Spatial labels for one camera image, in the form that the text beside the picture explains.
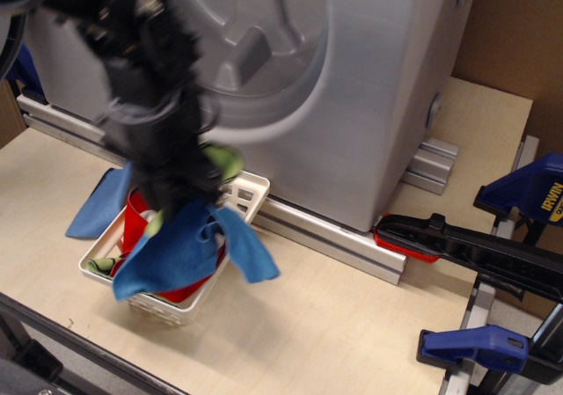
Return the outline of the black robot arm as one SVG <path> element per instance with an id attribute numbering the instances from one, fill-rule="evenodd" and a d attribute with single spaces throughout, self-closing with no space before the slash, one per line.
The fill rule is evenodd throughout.
<path id="1" fill-rule="evenodd" d="M 133 167 L 155 210 L 172 220 L 192 199 L 216 201 L 221 173 L 203 154 L 206 131 L 195 82 L 197 38 L 172 0 L 44 0 L 73 20 L 103 63 L 110 100 L 99 122 L 106 145 Z"/>

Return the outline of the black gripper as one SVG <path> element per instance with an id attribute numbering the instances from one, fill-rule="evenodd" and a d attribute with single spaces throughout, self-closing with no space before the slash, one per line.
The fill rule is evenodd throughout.
<path id="1" fill-rule="evenodd" d="M 200 146 L 197 104 L 140 111 L 114 104 L 95 125 L 103 132 L 104 144 L 132 164 L 134 183 L 166 221 L 195 199 L 218 200 L 222 173 Z"/>

